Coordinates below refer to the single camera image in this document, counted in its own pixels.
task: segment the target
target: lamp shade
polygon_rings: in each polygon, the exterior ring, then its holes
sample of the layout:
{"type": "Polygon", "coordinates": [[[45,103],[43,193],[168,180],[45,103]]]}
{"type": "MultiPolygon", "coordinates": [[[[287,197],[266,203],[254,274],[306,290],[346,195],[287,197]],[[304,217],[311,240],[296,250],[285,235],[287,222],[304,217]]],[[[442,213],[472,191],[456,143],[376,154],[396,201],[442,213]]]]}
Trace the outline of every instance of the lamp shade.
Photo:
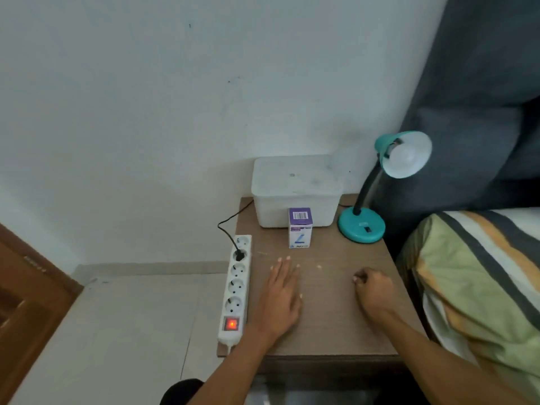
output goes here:
{"type": "Polygon", "coordinates": [[[402,179],[414,175],[426,165],[432,144],[425,133],[409,130],[379,136],[375,141],[375,150],[384,172],[402,179]]]}

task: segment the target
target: cord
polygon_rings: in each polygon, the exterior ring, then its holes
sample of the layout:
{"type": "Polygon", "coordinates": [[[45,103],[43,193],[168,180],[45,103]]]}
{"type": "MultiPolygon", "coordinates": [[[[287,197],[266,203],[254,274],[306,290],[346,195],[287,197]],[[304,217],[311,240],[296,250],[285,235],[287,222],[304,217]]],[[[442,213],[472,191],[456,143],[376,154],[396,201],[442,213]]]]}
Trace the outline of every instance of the cord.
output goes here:
{"type": "Polygon", "coordinates": [[[242,213],[243,211],[245,211],[245,210],[249,207],[249,205],[252,204],[252,203],[253,203],[253,200],[252,200],[251,202],[249,202],[247,205],[245,205],[242,209],[240,209],[239,211],[237,211],[236,213],[234,213],[233,216],[229,217],[228,219],[226,219],[226,220],[224,220],[224,221],[220,221],[220,222],[218,223],[218,229],[220,229],[221,231],[223,231],[223,233],[225,233],[225,234],[229,237],[229,239],[231,239],[231,241],[233,242],[234,247],[236,247],[236,249],[237,249],[237,253],[239,253],[239,254],[242,253],[242,252],[240,251],[240,249],[238,248],[238,246],[237,246],[236,243],[234,242],[234,240],[233,240],[233,238],[231,237],[231,235],[230,235],[230,234],[228,233],[228,231],[226,231],[224,228],[219,227],[219,225],[228,222],[228,221],[229,221],[230,219],[232,219],[233,217],[238,216],[240,213],[242,213]]]}

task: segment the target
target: electrical socket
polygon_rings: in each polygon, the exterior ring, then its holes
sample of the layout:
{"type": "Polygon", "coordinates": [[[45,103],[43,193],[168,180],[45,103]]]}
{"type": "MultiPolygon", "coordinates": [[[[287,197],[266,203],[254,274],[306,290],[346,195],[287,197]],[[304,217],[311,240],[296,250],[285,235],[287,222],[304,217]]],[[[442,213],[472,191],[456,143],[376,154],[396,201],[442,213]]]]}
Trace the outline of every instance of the electrical socket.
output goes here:
{"type": "Polygon", "coordinates": [[[252,250],[251,235],[237,235],[233,239],[244,253],[244,258],[237,261],[237,249],[233,247],[229,258],[218,329],[218,341],[229,347],[229,350],[238,344],[246,325],[252,250]]]}

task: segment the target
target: teal desk lamp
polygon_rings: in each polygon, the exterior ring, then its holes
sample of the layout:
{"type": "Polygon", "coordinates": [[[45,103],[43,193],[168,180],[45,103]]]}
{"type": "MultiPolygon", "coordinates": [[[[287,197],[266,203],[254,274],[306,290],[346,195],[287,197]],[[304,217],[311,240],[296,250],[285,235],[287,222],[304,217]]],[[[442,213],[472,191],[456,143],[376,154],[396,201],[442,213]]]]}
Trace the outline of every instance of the teal desk lamp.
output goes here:
{"type": "Polygon", "coordinates": [[[431,139],[416,130],[381,135],[375,141],[375,150],[377,163],[364,182],[354,207],[345,209],[337,221],[341,233],[357,243],[379,241],[386,230],[382,217],[362,207],[379,174],[384,170],[388,176],[396,179],[414,175],[431,156],[431,139]]]}

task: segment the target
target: red illuminated switch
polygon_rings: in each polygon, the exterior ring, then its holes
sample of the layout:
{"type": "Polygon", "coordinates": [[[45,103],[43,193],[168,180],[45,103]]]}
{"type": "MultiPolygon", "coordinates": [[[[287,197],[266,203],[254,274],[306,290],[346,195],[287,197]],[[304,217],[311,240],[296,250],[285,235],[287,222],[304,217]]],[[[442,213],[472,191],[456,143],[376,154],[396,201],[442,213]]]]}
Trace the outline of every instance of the red illuminated switch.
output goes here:
{"type": "Polygon", "coordinates": [[[225,317],[225,331],[238,331],[238,317],[225,317]]]}

